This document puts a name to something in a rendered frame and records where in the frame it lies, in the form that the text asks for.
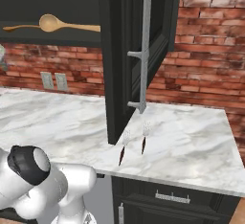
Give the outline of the grey wall socket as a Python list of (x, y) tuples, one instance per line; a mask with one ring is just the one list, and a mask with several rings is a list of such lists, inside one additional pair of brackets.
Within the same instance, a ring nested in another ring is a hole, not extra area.
[(51, 73), (41, 72), (41, 78), (42, 78), (43, 87), (45, 89), (53, 89), (54, 88), (54, 83), (53, 83)]
[(66, 75), (61, 73), (55, 73), (55, 76), (57, 89), (60, 91), (67, 91), (68, 85)]

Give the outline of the black base cabinet door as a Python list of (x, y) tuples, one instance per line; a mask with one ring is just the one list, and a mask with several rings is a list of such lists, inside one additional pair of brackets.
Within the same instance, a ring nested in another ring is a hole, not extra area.
[(223, 214), (175, 210), (114, 196), (115, 224), (119, 224), (118, 207), (121, 203), (123, 203), (124, 224), (229, 224), (231, 220), (229, 216)]

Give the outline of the black drawer front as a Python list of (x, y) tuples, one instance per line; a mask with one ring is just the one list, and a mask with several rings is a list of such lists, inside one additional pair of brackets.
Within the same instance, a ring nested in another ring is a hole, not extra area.
[(168, 205), (192, 211), (232, 216), (240, 197), (202, 190), (192, 190), (113, 176), (114, 196), (151, 205)]

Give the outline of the wooden spoon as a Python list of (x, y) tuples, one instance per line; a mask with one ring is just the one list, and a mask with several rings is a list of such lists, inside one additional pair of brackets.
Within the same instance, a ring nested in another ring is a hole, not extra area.
[(44, 14), (39, 19), (39, 27), (47, 33), (57, 31), (61, 28), (73, 28), (85, 31), (100, 32), (99, 25), (79, 25), (65, 23), (52, 14)]
[(16, 26), (6, 26), (3, 27), (3, 30), (6, 32), (13, 32), (18, 29), (24, 29), (24, 28), (34, 28), (34, 29), (40, 29), (39, 26), (36, 25), (16, 25)]

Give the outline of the green and white object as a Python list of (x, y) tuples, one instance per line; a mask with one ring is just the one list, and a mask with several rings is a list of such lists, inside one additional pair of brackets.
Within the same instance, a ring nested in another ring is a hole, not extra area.
[(3, 69), (3, 71), (6, 72), (8, 70), (8, 65), (4, 60), (5, 54), (6, 54), (6, 50), (4, 46), (0, 44), (0, 67)]

